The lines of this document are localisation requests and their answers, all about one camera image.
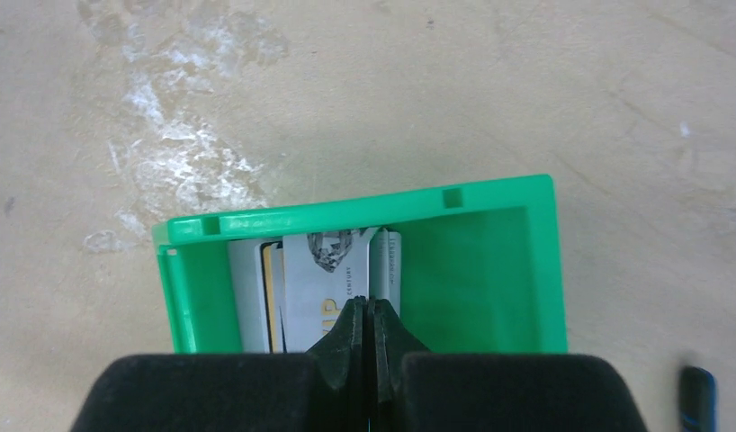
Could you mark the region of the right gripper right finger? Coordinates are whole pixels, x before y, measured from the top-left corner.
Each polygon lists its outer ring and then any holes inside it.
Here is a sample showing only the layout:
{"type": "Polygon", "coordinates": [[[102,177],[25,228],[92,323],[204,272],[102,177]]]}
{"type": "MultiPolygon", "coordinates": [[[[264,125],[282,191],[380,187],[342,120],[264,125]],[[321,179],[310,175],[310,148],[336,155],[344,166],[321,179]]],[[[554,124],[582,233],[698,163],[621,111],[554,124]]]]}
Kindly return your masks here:
{"type": "Polygon", "coordinates": [[[569,354],[440,354],[385,301],[373,305],[376,409],[384,431],[644,431],[622,376],[569,354]]]}

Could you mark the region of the stack of credit cards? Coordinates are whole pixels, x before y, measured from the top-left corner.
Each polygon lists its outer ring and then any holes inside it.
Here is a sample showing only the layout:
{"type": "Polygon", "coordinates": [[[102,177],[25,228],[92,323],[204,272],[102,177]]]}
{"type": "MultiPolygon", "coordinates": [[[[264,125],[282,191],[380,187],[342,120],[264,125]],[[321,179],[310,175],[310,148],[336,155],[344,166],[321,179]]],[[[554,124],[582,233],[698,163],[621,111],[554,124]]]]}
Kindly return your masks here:
{"type": "Polygon", "coordinates": [[[384,227],[229,243],[242,349],[303,352],[354,297],[400,308],[401,235],[384,227]]]}

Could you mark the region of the green plastic bin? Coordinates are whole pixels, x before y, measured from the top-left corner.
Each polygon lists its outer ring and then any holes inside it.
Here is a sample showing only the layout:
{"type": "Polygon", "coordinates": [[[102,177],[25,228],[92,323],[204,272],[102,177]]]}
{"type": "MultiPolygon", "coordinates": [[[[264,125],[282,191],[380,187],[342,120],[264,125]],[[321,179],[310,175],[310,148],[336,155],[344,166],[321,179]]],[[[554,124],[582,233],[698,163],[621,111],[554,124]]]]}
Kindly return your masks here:
{"type": "Polygon", "coordinates": [[[373,226],[401,236],[399,316],[433,351],[567,351],[559,224],[548,175],[159,223],[151,236],[175,351],[249,349],[229,242],[373,226]]]}

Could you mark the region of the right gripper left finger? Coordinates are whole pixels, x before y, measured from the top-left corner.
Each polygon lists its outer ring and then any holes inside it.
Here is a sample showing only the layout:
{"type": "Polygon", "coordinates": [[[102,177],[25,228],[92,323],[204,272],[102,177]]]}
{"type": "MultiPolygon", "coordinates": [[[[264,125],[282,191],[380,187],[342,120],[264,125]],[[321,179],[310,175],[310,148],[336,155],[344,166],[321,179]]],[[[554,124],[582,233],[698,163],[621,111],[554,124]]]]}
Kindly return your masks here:
{"type": "Polygon", "coordinates": [[[304,353],[129,355],[96,379],[74,431],[347,431],[365,426],[364,307],[304,353]]]}

